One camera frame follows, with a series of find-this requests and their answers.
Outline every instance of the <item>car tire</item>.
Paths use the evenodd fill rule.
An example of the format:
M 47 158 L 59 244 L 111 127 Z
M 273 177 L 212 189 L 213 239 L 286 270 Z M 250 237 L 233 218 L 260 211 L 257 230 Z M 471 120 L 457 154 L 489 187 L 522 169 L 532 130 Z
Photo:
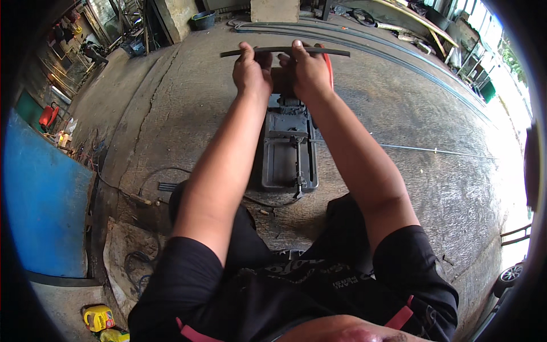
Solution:
M 498 279 L 496 280 L 496 283 L 494 284 L 494 295 L 498 298 L 501 298 L 506 288 L 515 285 L 515 282 L 517 278 L 521 275 L 521 273 L 522 264 L 516 264 L 501 272 Z

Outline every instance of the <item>concrete pillar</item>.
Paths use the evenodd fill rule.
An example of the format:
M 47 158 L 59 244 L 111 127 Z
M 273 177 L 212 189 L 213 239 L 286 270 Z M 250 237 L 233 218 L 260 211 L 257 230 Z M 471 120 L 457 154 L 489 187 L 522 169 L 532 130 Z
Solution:
M 197 13 L 195 1 L 155 0 L 155 3 L 173 43 L 180 43 L 190 33 L 188 21 Z
M 251 0 L 251 21 L 298 22 L 300 0 Z

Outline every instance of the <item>black bucket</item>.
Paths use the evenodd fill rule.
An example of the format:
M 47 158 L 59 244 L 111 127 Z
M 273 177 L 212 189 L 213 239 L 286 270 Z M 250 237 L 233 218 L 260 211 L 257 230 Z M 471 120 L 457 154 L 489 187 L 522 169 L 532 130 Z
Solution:
M 432 23 L 437 25 L 441 30 L 446 30 L 448 28 L 448 25 L 450 24 L 450 20 L 443 17 L 442 14 L 437 12 L 433 7 L 431 6 L 425 6 L 427 9 L 426 12 L 426 18 L 429 19 Z
M 214 11 L 205 11 L 194 14 L 190 19 L 190 22 L 195 30 L 206 30 L 214 25 Z

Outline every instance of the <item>red chair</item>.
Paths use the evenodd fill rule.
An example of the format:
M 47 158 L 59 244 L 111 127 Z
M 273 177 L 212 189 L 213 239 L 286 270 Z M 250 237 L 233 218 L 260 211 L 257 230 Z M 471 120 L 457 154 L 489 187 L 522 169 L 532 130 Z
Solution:
M 55 109 L 53 109 L 54 103 L 55 101 L 51 103 L 51 106 L 45 106 L 44 111 L 42 112 L 42 115 L 40 115 L 40 119 L 38 120 L 40 127 L 46 133 L 48 132 L 51 124 L 53 123 L 59 112 L 59 106 L 57 105 L 57 103 L 55 103 Z

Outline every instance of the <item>blue metal sheet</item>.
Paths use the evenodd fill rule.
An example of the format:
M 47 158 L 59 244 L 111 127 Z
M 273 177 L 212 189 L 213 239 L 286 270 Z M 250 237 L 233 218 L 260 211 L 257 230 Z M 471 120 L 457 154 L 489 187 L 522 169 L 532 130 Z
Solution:
M 84 278 L 85 209 L 92 172 L 10 112 L 3 187 L 15 246 L 25 269 Z

